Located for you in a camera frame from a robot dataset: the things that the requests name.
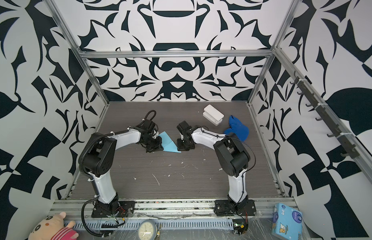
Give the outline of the white rectangular box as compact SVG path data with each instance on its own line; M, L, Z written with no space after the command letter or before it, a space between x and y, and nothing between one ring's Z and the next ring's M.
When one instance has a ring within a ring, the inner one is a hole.
M208 105L204 108L203 117L213 125L218 126L223 121L224 114L222 114L212 105Z

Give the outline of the pink plush toy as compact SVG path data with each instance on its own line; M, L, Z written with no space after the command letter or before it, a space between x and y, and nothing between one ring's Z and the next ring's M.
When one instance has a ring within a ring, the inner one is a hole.
M33 228L28 240L76 240L79 234L73 229L75 221L64 226L66 212L44 218Z

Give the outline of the small black electronics module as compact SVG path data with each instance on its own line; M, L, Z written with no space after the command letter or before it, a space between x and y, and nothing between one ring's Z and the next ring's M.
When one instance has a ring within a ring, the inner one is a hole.
M233 232L237 235L244 235L248 230L249 224L243 219L233 219Z

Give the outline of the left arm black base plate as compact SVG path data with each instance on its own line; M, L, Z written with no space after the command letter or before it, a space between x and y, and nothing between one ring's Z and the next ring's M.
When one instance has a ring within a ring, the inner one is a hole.
M113 201L110 204L104 204L100 201L95 201L91 217L125 218L134 213L135 204L135 201Z

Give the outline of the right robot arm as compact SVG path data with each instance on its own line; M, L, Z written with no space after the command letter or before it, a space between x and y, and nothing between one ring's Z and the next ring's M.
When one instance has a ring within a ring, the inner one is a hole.
M251 156L244 143L235 134L218 134L199 126L192 127L183 121L177 125L181 137L177 139L178 151L195 149L203 145L215 151L223 171L228 175L228 201L234 208L240 209L248 201L246 174Z

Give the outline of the round analog clock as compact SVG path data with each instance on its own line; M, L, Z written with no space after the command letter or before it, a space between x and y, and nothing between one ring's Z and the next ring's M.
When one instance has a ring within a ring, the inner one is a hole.
M139 225L137 236L139 240L155 240L158 235L158 228L154 221L146 220Z

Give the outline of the black wall hook rack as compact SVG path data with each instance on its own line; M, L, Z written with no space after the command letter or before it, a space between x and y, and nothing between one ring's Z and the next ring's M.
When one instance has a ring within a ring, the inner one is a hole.
M296 85L300 92L297 94L300 96L305 96L309 104L306 104L308 108L312 108L319 115L315 118L316 121L323 121L326 126L331 131L331 134L327 134L328 138L336 138L340 145L344 148L345 153L341 153L343 157L351 157L355 159L360 156L359 151L356 148L356 144L351 140L351 135L349 131L342 127L340 120L335 116L333 110L328 104L318 95L316 90L311 86L307 79L300 78L297 71L293 72L294 80L291 82L292 85Z

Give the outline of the blue tissue pack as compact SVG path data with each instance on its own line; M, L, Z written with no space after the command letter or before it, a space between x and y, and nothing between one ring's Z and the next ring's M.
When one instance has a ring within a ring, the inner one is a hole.
M285 204L274 208L272 235L280 240L302 240L302 212Z

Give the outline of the light blue paper sheet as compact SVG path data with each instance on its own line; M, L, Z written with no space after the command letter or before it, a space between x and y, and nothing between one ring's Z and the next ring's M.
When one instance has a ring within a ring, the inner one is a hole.
M159 134L159 137L162 139L162 147L164 152L171 152L171 153L181 153L178 150L178 147L174 143L174 141L170 138L170 136L166 132L162 132Z

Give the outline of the blue cloth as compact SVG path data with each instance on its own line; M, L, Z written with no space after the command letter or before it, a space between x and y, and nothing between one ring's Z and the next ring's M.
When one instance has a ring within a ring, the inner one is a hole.
M245 141L248 138L250 133L249 128L233 115L229 117L229 126L230 127L224 131L225 135L233 133L241 141Z

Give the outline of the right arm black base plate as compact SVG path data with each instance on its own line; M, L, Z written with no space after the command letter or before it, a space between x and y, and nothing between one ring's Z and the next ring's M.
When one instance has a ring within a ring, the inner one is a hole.
M239 215L255 216L257 209L254 200L244 199L239 204L231 200L215 200L214 213L218 217Z

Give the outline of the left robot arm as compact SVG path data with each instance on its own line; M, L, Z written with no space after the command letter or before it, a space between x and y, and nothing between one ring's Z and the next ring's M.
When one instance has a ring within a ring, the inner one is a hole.
M147 153L163 150L158 126L151 119L126 130L108 134L94 133L78 159L81 174L90 179L98 203L111 207L118 201L118 194L111 180L111 168L116 150L138 144Z

